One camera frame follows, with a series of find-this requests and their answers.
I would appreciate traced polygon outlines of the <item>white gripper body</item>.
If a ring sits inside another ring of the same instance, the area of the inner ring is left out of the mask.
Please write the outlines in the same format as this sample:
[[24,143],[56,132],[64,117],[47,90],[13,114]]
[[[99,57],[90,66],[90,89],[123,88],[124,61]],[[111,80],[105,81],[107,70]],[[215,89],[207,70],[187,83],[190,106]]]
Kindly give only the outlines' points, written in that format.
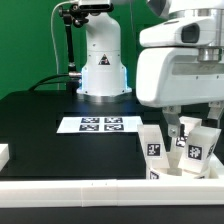
[[199,62],[195,48],[148,48],[137,63],[136,95],[149,107],[224,100],[224,60]]

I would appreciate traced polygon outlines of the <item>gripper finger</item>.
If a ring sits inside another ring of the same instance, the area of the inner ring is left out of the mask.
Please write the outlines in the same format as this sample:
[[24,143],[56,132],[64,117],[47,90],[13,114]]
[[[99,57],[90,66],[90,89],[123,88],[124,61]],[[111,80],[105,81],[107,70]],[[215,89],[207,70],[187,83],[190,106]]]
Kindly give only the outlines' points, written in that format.
[[224,101],[215,101],[209,103],[208,118],[219,120],[224,114]]
[[181,113],[181,107],[180,106],[163,107],[162,113],[168,124],[168,135],[172,138],[179,137],[181,128],[179,114]]

